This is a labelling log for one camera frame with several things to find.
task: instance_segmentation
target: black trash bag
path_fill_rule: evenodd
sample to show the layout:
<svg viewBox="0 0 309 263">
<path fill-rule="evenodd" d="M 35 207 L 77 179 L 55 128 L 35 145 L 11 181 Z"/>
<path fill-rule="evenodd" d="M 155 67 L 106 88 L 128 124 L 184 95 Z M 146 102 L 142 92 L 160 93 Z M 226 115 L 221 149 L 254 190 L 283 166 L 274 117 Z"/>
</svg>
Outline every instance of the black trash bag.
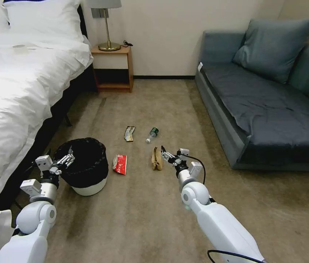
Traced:
<svg viewBox="0 0 309 263">
<path fill-rule="evenodd" d="M 98 184 L 108 175 L 106 147 L 94 138 L 83 138 L 62 144 L 54 155 L 59 160 L 72 147 L 74 162 L 62 172 L 61 177 L 76 188 L 86 188 Z"/>
</svg>

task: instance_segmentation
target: beige carpet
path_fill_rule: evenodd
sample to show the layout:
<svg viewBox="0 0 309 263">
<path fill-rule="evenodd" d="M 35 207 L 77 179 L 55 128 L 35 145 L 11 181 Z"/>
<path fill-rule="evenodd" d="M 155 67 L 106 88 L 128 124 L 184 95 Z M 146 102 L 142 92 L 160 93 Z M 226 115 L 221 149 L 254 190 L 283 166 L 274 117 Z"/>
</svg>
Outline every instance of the beige carpet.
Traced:
<svg viewBox="0 0 309 263">
<path fill-rule="evenodd" d="M 94 137 L 110 166 L 114 155 L 128 155 L 127 174 L 110 170 L 105 188 L 90 197 L 61 181 L 46 262 L 210 262 L 212 245 L 182 205 L 174 168 L 151 169 L 151 151 L 160 145 L 188 148 L 204 162 L 210 194 L 255 237 L 269 263 L 309 262 L 309 173 L 232 170 L 194 81 L 137 80 L 132 94 L 83 94 L 69 117 L 73 127 L 61 125 L 53 151 L 66 140 Z M 136 126 L 131 143 L 127 125 Z M 159 137 L 148 145 L 153 126 Z"/>
</svg>

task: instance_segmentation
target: label on sofa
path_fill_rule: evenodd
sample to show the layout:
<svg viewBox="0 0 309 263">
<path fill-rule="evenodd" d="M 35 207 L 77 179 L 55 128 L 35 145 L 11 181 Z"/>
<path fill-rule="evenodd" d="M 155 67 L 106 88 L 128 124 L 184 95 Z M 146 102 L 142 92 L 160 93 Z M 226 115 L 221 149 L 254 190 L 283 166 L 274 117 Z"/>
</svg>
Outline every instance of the label on sofa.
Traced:
<svg viewBox="0 0 309 263">
<path fill-rule="evenodd" d="M 203 63 L 202 63 L 202 62 L 199 62 L 199 65 L 198 65 L 198 72 L 201 71 L 202 67 L 203 67 Z"/>
</svg>

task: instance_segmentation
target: table lamp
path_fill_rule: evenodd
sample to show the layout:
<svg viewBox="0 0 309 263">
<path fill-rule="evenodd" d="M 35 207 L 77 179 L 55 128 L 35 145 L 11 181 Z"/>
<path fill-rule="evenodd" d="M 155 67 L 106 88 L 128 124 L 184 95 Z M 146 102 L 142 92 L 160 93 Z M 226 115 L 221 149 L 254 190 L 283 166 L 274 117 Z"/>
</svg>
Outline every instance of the table lamp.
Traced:
<svg viewBox="0 0 309 263">
<path fill-rule="evenodd" d="M 99 44 L 99 50 L 115 51 L 115 50 L 120 49 L 119 44 L 112 43 L 109 39 L 109 30 L 108 30 L 107 15 L 106 15 L 106 9 L 121 7 L 120 0 L 87 0 L 86 4 L 90 8 L 103 9 L 104 20 L 106 22 L 107 42 Z"/>
</svg>

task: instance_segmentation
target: brass lamp base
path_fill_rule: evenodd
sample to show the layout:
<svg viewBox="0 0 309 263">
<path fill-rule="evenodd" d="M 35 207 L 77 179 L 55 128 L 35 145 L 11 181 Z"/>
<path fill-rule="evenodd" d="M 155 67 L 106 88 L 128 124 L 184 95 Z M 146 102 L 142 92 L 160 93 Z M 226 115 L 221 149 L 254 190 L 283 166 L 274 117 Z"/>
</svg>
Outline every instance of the brass lamp base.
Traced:
<svg viewBox="0 0 309 263">
<path fill-rule="evenodd" d="M 120 49 L 120 45 L 117 43 L 106 42 L 99 44 L 99 50 L 102 51 L 116 51 Z"/>
</svg>

